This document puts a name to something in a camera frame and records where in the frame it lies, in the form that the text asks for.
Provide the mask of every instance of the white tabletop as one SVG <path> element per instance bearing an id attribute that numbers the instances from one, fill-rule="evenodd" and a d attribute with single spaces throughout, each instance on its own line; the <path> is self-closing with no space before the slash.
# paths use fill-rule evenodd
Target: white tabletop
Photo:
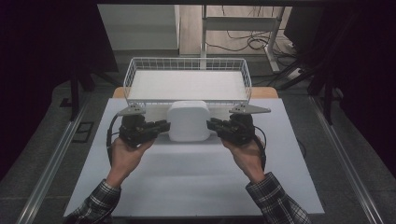
<path id="1" fill-rule="evenodd" d="M 268 114 L 253 115 L 254 124 L 267 137 L 265 172 L 273 172 L 289 196 L 308 213 L 324 213 L 282 100 L 260 99 L 250 103 L 272 109 Z M 114 115 L 126 106 L 125 99 L 109 99 L 65 216 L 81 205 L 106 177 L 110 169 L 106 130 Z M 113 132 L 119 127 L 120 119 Z M 167 134 L 162 134 L 122 184 L 121 199 L 113 216 L 260 216 L 260 209 L 245 190 L 247 183 L 248 178 L 215 133 L 196 143 L 171 142 Z"/>

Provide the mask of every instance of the plaid shirt sleeve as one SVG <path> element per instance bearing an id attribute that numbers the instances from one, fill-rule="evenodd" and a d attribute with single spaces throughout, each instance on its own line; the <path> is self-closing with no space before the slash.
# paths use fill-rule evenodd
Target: plaid shirt sleeve
<path id="1" fill-rule="evenodd" d="M 102 180 L 90 197 L 67 216 L 64 224 L 112 223 L 111 213 L 119 202 L 120 194 L 121 189 L 114 189 Z"/>
<path id="2" fill-rule="evenodd" d="M 260 183 L 249 183 L 246 189 L 269 223 L 311 223 L 305 210 L 286 194 L 272 173 Z"/>

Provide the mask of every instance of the cable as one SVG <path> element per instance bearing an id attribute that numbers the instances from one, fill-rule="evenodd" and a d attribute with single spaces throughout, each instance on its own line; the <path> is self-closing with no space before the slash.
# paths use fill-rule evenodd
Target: cable
<path id="1" fill-rule="evenodd" d="M 106 135 L 106 149 L 107 149 L 107 156 L 108 159 L 110 161 L 110 165 L 111 165 L 111 161 L 112 161 L 112 154 L 111 154 L 111 136 L 113 136 L 113 125 L 114 122 L 116 121 L 116 119 L 119 117 L 118 114 L 116 114 L 114 116 L 114 118 L 111 120 L 110 122 L 110 127 L 108 127 L 107 129 L 107 135 Z"/>
<path id="2" fill-rule="evenodd" d="M 275 77 L 275 76 L 277 76 L 277 74 L 273 74 L 273 75 L 269 75 L 269 76 L 264 76 L 264 77 Z M 270 80 L 272 80 L 272 79 L 273 79 L 273 78 L 265 79 L 265 80 L 262 80 L 262 81 L 259 81 L 259 82 L 252 83 L 251 85 L 252 85 L 253 87 L 255 87 L 255 86 L 259 85 L 259 84 L 262 84 L 263 82 L 270 81 Z"/>
<path id="3" fill-rule="evenodd" d="M 291 65 L 291 63 L 289 63 L 289 64 L 284 64 L 284 63 L 282 63 L 279 59 L 281 59 L 281 58 L 296 58 L 295 56 L 292 56 L 292 55 L 279 55 L 278 57 L 276 57 L 276 62 L 277 63 L 279 63 L 279 64 L 282 64 L 283 66 L 290 66 Z"/>
<path id="4" fill-rule="evenodd" d="M 222 11 L 223 16 L 226 16 L 224 6 L 221 6 L 221 11 Z M 255 16 L 255 11 L 256 11 L 256 7 L 253 7 L 253 9 L 247 14 L 247 16 L 249 16 L 250 14 L 253 14 L 253 17 L 254 17 Z M 260 12 L 261 11 L 262 11 L 262 7 L 259 7 L 259 11 L 257 13 L 258 17 L 260 16 Z M 247 47 L 250 47 L 251 49 L 255 49 L 255 50 L 260 50 L 260 49 L 264 49 L 268 45 L 269 37 L 262 36 L 262 35 L 263 34 L 268 34 L 269 32 L 260 32 L 260 33 L 257 33 L 257 34 L 254 35 L 253 31 L 251 31 L 250 35 L 247 35 L 247 36 L 231 36 L 229 31 L 226 31 L 226 32 L 227 32 L 228 37 L 230 37 L 231 39 L 244 39 L 244 38 L 247 38 L 247 45 L 244 48 L 241 48 L 241 49 L 227 49 L 227 48 L 224 48 L 224 47 L 219 46 L 219 45 L 210 45 L 208 43 L 206 43 L 206 44 L 208 46 L 210 46 L 210 47 L 225 49 L 225 50 L 229 50 L 229 51 L 240 51 L 240 50 L 246 49 Z M 259 42 L 261 44 L 261 46 L 258 47 L 258 48 L 253 47 L 251 44 L 254 43 L 254 42 Z"/>
<path id="5" fill-rule="evenodd" d="M 264 131 L 261 129 L 261 128 L 259 128 L 259 127 L 257 127 L 257 126 L 254 126 L 256 129 L 258 129 L 260 132 L 262 132 L 262 135 L 264 136 L 264 149 L 266 149 L 267 148 L 267 136 L 265 135 L 265 133 L 264 133 Z"/>
<path id="6" fill-rule="evenodd" d="M 292 68 L 296 67 L 298 64 L 300 64 L 300 60 L 299 60 L 299 59 L 297 59 L 296 61 L 294 61 L 293 63 L 291 63 L 291 64 L 290 64 L 289 66 L 287 66 L 285 69 L 283 69 L 282 72 L 280 72 L 280 73 L 278 74 L 277 77 L 275 77 L 273 80 L 271 80 L 271 81 L 267 84 L 267 87 L 270 87 L 270 85 L 271 85 L 272 83 L 274 83 L 274 82 L 275 82 L 275 84 L 276 84 L 276 82 L 277 82 L 278 80 L 280 80 L 282 77 L 287 76 L 287 75 L 289 74 L 289 71 L 290 71 Z"/>
<path id="7" fill-rule="evenodd" d="M 246 46 L 244 46 L 244 47 L 241 48 L 241 49 L 226 49 L 226 48 L 224 48 L 224 47 L 222 47 L 222 46 L 208 44 L 207 42 L 206 42 L 206 44 L 207 44 L 208 46 L 210 46 L 210 47 L 213 47 L 213 48 L 225 49 L 225 50 L 229 50 L 229 51 L 241 51 L 242 49 L 246 49 L 246 48 L 248 47 L 248 45 L 246 45 Z"/>

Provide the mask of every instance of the white wire basket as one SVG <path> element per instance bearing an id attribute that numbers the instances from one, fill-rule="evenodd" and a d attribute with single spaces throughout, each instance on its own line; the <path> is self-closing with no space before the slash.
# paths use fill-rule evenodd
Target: white wire basket
<path id="1" fill-rule="evenodd" d="M 244 59 L 132 58 L 123 83 L 128 105 L 200 100 L 208 105 L 248 103 L 251 80 Z"/>

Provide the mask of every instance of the hand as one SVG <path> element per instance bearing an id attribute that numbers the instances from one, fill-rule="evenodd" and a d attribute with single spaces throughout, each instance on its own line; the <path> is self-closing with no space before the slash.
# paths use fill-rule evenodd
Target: hand
<path id="1" fill-rule="evenodd" d="M 143 154 L 154 143 L 155 139 L 130 147 L 120 138 L 116 138 L 112 148 L 112 166 L 106 182 L 113 188 L 119 188 L 123 180 L 137 167 Z"/>
<path id="2" fill-rule="evenodd" d="M 254 140 L 242 146 L 236 146 L 224 139 L 221 139 L 221 142 L 225 147 L 230 149 L 236 165 L 244 172 L 251 183 L 256 184 L 264 180 L 265 176 L 262 169 L 261 154 Z"/>

